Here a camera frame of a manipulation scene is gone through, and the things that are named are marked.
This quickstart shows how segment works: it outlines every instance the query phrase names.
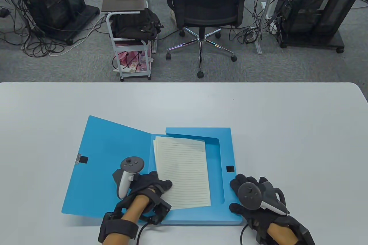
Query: black bag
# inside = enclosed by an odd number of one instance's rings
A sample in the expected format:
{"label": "black bag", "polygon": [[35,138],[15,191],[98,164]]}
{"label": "black bag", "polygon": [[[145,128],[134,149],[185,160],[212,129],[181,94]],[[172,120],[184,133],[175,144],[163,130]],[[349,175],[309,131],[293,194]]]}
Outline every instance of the black bag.
{"label": "black bag", "polygon": [[148,40],[156,38],[161,31],[161,22],[157,15],[145,8],[140,14],[117,14],[113,16],[111,29],[116,38]]}

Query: stack of paper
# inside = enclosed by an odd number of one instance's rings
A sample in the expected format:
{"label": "stack of paper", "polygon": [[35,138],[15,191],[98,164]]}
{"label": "stack of paper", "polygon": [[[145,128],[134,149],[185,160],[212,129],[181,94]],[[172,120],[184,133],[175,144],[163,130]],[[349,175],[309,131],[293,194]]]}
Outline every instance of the stack of paper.
{"label": "stack of paper", "polygon": [[172,210],[211,205],[204,141],[156,137],[154,151],[160,180],[172,181],[162,195]]}

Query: black computer case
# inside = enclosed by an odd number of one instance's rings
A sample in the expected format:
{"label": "black computer case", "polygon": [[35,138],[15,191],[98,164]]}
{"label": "black computer case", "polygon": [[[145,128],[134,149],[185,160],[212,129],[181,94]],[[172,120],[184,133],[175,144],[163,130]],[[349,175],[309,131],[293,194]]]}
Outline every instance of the black computer case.
{"label": "black computer case", "polygon": [[339,26],[355,0],[278,0],[277,40],[288,45],[336,48],[344,51]]}
{"label": "black computer case", "polygon": [[84,0],[23,0],[36,25],[47,37],[72,44],[72,38],[89,23],[97,7]]}

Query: office chair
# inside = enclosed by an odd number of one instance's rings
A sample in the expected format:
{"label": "office chair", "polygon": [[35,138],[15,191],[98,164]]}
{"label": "office chair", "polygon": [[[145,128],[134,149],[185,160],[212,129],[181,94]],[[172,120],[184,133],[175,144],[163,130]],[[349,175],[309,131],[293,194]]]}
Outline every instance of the office chair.
{"label": "office chair", "polygon": [[[199,44],[199,68],[197,77],[202,78],[202,48],[204,42],[219,49],[231,53],[231,61],[236,61],[235,54],[220,45],[208,40],[212,35],[216,38],[221,36],[221,28],[209,34],[205,34],[207,27],[220,27],[231,25],[238,27],[243,21],[243,10],[245,0],[167,0],[168,6],[174,11],[176,25],[180,31],[180,36],[185,36],[185,32],[195,36],[195,39],[167,49],[166,59],[171,59],[171,51],[192,45]],[[199,34],[194,33],[188,27],[199,28]]]}

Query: chrome chair base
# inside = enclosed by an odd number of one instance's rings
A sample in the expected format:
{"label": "chrome chair base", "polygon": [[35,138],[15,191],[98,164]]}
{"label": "chrome chair base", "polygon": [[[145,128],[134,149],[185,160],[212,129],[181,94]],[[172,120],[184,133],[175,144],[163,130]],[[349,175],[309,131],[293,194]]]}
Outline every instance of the chrome chair base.
{"label": "chrome chair base", "polygon": [[180,31],[180,36],[185,36],[185,32],[189,32],[191,35],[193,35],[195,37],[195,39],[167,49],[166,59],[171,59],[171,54],[170,54],[171,51],[179,49],[179,48],[183,48],[183,47],[195,44],[195,43],[198,43],[199,46],[200,46],[200,52],[199,52],[199,62],[200,62],[200,64],[199,64],[199,68],[198,68],[198,72],[197,72],[197,77],[198,78],[203,78],[204,77],[204,73],[202,72],[202,68],[201,68],[201,66],[202,66],[203,42],[207,42],[208,44],[211,44],[211,45],[215,46],[218,49],[221,49],[223,51],[231,53],[231,61],[235,62],[236,60],[238,60],[238,58],[236,57],[236,55],[232,51],[228,50],[227,48],[224,48],[224,47],[220,46],[219,44],[216,44],[213,41],[208,40],[208,38],[211,37],[212,35],[215,35],[217,38],[220,38],[221,37],[221,33],[220,33],[221,28],[219,28],[218,30],[213,31],[209,34],[203,35],[202,38],[200,37],[201,35],[196,34],[195,32],[191,31],[188,28],[184,28],[182,31]]}

